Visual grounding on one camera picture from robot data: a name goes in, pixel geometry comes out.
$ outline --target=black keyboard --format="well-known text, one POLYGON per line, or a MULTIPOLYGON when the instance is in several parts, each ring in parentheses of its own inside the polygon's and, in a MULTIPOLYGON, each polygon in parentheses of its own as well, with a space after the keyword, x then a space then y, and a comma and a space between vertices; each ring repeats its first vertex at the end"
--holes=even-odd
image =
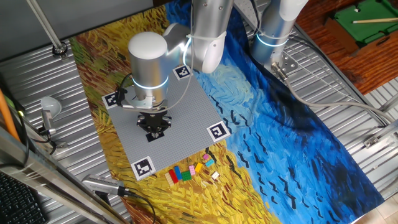
POLYGON ((37 192, 0 172, 0 223, 44 224, 48 218, 39 206, 37 192))

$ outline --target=red lego brick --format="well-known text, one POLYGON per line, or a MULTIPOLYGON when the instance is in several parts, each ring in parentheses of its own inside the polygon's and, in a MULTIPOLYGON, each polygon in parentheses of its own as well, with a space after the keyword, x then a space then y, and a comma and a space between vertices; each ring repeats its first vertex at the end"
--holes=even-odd
POLYGON ((170 174, 170 176, 172 177, 173 182, 174 182, 175 184, 178 183, 178 179, 177 179, 177 176, 175 175, 174 170, 169 170, 169 174, 170 174))

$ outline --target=green lego brick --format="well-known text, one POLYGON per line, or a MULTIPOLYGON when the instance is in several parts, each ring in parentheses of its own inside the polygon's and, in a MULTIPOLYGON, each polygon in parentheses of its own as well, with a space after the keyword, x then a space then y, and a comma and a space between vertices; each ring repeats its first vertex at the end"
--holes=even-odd
POLYGON ((182 172, 181 175, 182 175, 182 180, 183 181, 187 181, 187 180, 191 180, 192 179, 191 172, 189 172, 189 171, 182 172))

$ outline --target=orange pipe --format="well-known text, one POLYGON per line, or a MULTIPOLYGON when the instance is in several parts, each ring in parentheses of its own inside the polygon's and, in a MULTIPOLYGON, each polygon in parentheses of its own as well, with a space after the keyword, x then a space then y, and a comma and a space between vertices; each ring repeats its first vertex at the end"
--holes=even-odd
POLYGON ((8 129, 8 132, 14 138, 16 138, 18 141, 21 141, 19 139, 19 136, 18 136, 18 133, 17 133, 17 129, 15 128, 14 122, 12 120, 10 109, 8 108, 6 99, 5 99, 5 97, 4 97, 4 95, 3 95, 1 90, 0 90, 0 111, 2 113, 4 121, 6 122, 6 126, 7 126, 7 129, 8 129))

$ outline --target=gray lego baseplate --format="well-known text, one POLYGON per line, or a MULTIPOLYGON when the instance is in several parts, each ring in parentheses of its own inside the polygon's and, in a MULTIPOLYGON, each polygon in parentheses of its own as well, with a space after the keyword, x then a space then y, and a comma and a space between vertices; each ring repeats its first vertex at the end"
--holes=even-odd
MULTIPOLYGON (((184 66, 177 67, 170 73, 167 92, 169 106, 180 99, 187 86, 189 74, 189 69, 184 66)), ((130 86, 126 90, 126 99, 133 99, 134 88, 130 86)), ((114 93, 103 96, 103 101, 137 180, 230 135, 195 76, 191 78, 184 98, 166 115, 172 117, 172 126, 164 132, 163 137, 151 142, 146 138, 147 133, 137 126, 138 112, 117 106, 114 93)))

